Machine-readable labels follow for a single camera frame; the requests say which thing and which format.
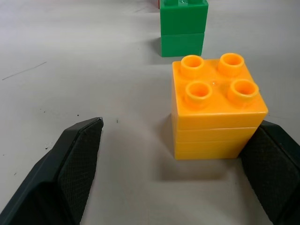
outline lego stud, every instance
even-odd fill
[[[247,106],[255,99],[258,91],[256,83],[246,79],[237,79],[231,83],[227,97],[236,105]]]
[[[191,82],[186,86],[185,101],[193,108],[204,108],[210,102],[212,88],[204,82]]]
[[[195,79],[200,75],[204,60],[198,55],[188,55],[181,60],[181,74],[187,78]]]
[[[244,58],[240,55],[226,53],[221,56],[217,69],[226,76],[234,77],[241,72],[244,64]]]

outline green lego block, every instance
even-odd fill
[[[179,34],[161,36],[161,56],[175,57],[201,55],[204,34]]]
[[[206,0],[160,0],[160,30],[163,35],[205,32]]]

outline white table surface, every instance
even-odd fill
[[[156,0],[0,0],[0,210],[61,132],[102,116],[82,225],[270,225],[239,159],[170,153]],[[266,120],[300,143],[300,2],[210,0],[202,56],[244,56]],[[45,64],[12,76],[28,68]]]

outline stacked lego blocks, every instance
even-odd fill
[[[206,0],[160,0],[162,57],[201,55]]]
[[[172,67],[175,158],[236,158],[268,112],[244,59],[188,55]]]

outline black gripper pad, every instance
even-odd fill
[[[280,126],[263,121],[240,157],[270,221],[300,225],[300,146]]]
[[[78,225],[89,197],[102,118],[66,129],[0,214],[0,225]]]

